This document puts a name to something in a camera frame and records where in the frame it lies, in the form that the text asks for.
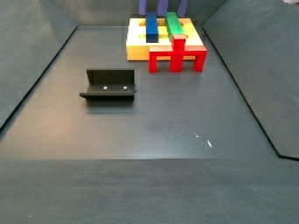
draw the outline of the dark gray surface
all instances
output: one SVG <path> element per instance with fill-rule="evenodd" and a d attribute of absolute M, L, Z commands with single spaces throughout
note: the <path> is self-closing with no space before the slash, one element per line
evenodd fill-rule
<path fill-rule="evenodd" d="M 229 0 L 205 25 L 282 156 L 299 158 L 299 8 Z"/>
<path fill-rule="evenodd" d="M 0 0 L 0 128 L 77 25 L 49 0 Z"/>
<path fill-rule="evenodd" d="M 282 224 L 299 164 L 223 159 L 2 162 L 0 220 L 18 224 Z"/>
<path fill-rule="evenodd" d="M 150 74 L 126 40 L 127 28 L 77 30 L 2 133 L 0 159 L 277 158 L 211 43 L 203 73 L 190 61 Z M 91 67 L 135 69 L 131 106 L 87 104 Z"/>
<path fill-rule="evenodd" d="M 227 0 L 190 0 L 187 16 L 203 25 Z M 129 25 L 138 14 L 138 0 L 54 0 L 79 25 Z M 155 11 L 158 0 L 149 0 L 149 10 Z M 170 0 L 170 11 L 177 11 L 179 0 Z"/>

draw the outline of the lego block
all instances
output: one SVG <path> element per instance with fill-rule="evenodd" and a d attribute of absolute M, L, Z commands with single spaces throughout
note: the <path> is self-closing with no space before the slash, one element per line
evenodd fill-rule
<path fill-rule="evenodd" d="M 173 42 L 169 39 L 169 32 L 166 29 L 165 18 L 158 18 L 158 31 L 159 31 L 159 43 L 146 43 L 146 19 L 131 18 L 127 40 L 126 40 L 126 52 L 127 60 L 150 60 L 150 47 L 151 46 L 173 46 Z M 203 46 L 201 36 L 193 25 L 193 21 L 189 18 L 179 19 L 182 23 L 182 29 L 186 35 L 186 47 L 187 46 Z M 162 56 L 158 60 L 170 60 L 170 56 Z M 185 56 L 185 60 L 194 60 L 194 56 Z"/>
<path fill-rule="evenodd" d="M 159 31 L 155 12 L 146 13 L 146 43 L 159 42 Z"/>
<path fill-rule="evenodd" d="M 195 56 L 194 70 L 201 72 L 205 65 L 207 56 L 207 48 L 205 46 L 185 46 L 186 37 L 173 35 L 173 47 L 150 47 L 150 61 L 149 71 L 150 73 L 157 72 L 157 58 L 161 56 L 171 56 L 170 70 L 173 73 L 179 73 L 183 70 L 183 56 Z"/>
<path fill-rule="evenodd" d="M 175 34 L 183 34 L 182 23 L 177 17 L 175 12 L 166 13 L 166 27 L 169 31 L 169 38 L 173 41 Z"/>
<path fill-rule="evenodd" d="M 146 14 L 146 0 L 139 0 L 139 15 Z"/>
<path fill-rule="evenodd" d="M 157 15 L 159 17 L 165 17 L 167 11 L 169 11 L 169 0 L 159 0 L 158 8 L 157 8 Z"/>
<path fill-rule="evenodd" d="M 179 8 L 178 8 L 178 16 L 181 18 L 185 17 L 186 10 L 187 10 L 187 4 L 189 4 L 189 0 L 182 0 L 181 1 L 181 5 L 179 5 Z"/>

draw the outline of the red block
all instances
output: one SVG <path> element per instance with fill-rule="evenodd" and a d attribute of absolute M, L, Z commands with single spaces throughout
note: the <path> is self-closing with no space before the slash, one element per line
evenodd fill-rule
<path fill-rule="evenodd" d="M 205 46 L 186 46 L 185 34 L 173 36 L 173 46 L 150 47 L 150 73 L 157 73 L 157 57 L 171 56 L 170 70 L 179 73 L 183 70 L 183 56 L 195 56 L 193 69 L 202 72 L 205 60 L 207 57 L 207 48 Z"/>

